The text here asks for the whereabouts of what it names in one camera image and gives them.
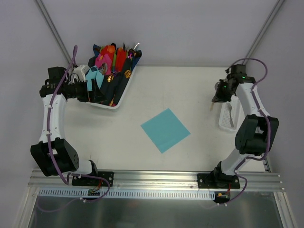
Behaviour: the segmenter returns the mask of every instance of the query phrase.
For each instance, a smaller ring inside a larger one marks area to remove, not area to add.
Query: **gray floor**
[[[71,198],[40,197],[43,209],[57,209]],[[75,201],[54,213],[34,210],[30,228],[280,228],[272,193],[244,193],[227,207],[213,201],[102,199]]]

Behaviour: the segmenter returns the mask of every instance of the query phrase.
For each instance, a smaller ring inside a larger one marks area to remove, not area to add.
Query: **black mounting plate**
[[[98,177],[105,178],[109,183],[110,187],[113,186],[113,180],[114,180],[114,172],[107,172],[107,171],[99,171]],[[93,179],[89,177],[76,177],[72,180],[73,186],[94,186],[96,187],[99,184],[99,179]],[[105,181],[101,183],[101,186],[108,186]]]
[[[208,182],[205,183],[206,177],[210,175],[209,173],[198,173],[198,187],[199,189],[228,189],[229,184],[231,189],[240,189],[239,179],[235,176],[235,179],[231,183],[218,183],[218,182]]]

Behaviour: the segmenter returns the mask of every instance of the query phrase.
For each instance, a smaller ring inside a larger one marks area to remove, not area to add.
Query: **perforated metal strip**
[[[88,196],[89,189],[81,188],[41,188],[39,196],[53,197],[83,197],[95,198]],[[125,199],[182,199],[182,200],[214,200],[213,191],[178,191],[178,190],[110,190],[105,198],[125,198]]]

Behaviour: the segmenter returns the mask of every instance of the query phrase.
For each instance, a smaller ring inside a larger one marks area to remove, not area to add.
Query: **gold circle logo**
[[[124,75],[125,75],[126,78],[131,77],[131,74],[132,74],[131,70],[127,70],[127,71],[124,73]]]
[[[113,74],[110,74],[107,81],[108,81],[108,82],[111,82],[111,81],[113,80],[113,78],[114,78],[114,75],[113,75]]]

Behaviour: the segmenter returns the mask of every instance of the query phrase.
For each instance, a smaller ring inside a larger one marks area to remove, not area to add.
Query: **white wall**
[[[276,0],[44,0],[79,61],[94,43],[140,42],[140,65],[228,66],[245,56]]]
[[[10,228],[33,167],[47,68],[65,65],[33,0],[0,2],[0,227]]]
[[[254,57],[268,65],[269,75],[259,85],[260,97],[280,121],[269,154],[273,171],[281,172],[299,227],[304,227],[304,1],[288,0],[266,34]],[[260,78],[264,72],[249,63],[248,73]]]

